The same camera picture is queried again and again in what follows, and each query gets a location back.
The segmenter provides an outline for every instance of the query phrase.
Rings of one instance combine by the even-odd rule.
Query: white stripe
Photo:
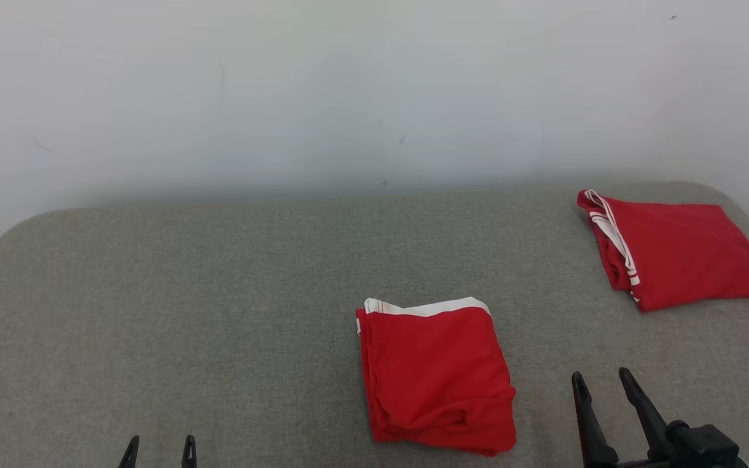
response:
[[[490,308],[487,304],[481,302],[481,300],[475,297],[464,297],[464,299],[446,300],[446,302],[435,302],[434,304],[419,305],[416,307],[398,307],[392,305],[383,300],[378,299],[366,299],[363,303],[366,308],[366,313],[371,314],[373,312],[380,314],[390,315],[407,315],[417,317],[431,317],[441,312],[457,311],[465,307],[478,307],[487,312],[490,315]]]
[[[597,224],[600,227],[600,230],[603,231],[603,234],[606,234],[606,237],[608,237],[609,240],[614,244],[615,248],[618,249],[618,252],[620,252],[620,254],[624,256],[627,273],[630,276],[634,276],[634,278],[630,279],[632,285],[640,284],[640,276],[637,275],[637,269],[635,269],[632,252],[629,251],[629,246],[626,243],[624,236],[622,236],[622,234],[620,233],[618,222],[616,221],[616,219],[614,219],[614,213],[612,213],[612,207],[609,207],[609,203],[606,201],[606,199],[603,199],[600,195],[597,195],[597,192],[594,192],[594,190],[586,190],[585,196],[586,198],[603,208],[603,210],[606,210],[607,222],[603,221],[603,213],[592,213],[591,211],[589,211],[589,216],[591,216],[594,224]]]

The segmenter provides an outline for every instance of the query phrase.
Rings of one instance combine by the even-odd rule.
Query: wall mark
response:
[[[44,149],[45,151],[48,151],[48,152],[50,152],[51,154],[56,154],[56,153],[57,153],[56,151],[54,151],[53,149],[49,148],[48,146],[45,146],[45,145],[43,145],[42,143],[39,143],[39,140],[38,140],[38,139],[36,139],[36,136],[32,135],[32,136],[31,136],[31,140],[33,140],[33,144],[35,144],[35,145],[39,146],[39,148],[42,148],[42,149]]]

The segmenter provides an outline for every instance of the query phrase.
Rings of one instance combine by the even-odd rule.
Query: folded red garment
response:
[[[487,305],[467,297],[357,310],[375,441],[415,441],[487,456],[516,443],[508,365]]]
[[[582,190],[612,288],[641,311],[749,297],[749,242],[719,205],[634,203]]]

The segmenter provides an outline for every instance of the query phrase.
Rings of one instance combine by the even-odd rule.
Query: gray upholstered table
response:
[[[684,183],[594,187],[719,203]],[[749,300],[641,315],[574,204],[586,187],[59,211],[0,240],[0,466],[576,466],[570,376],[609,443],[645,453],[616,375],[749,461]],[[493,459],[369,437],[354,308],[475,296],[518,395]]]

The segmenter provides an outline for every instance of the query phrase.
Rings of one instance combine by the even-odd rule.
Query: white wall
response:
[[[749,210],[749,1],[0,0],[0,234],[118,193],[597,174]]]

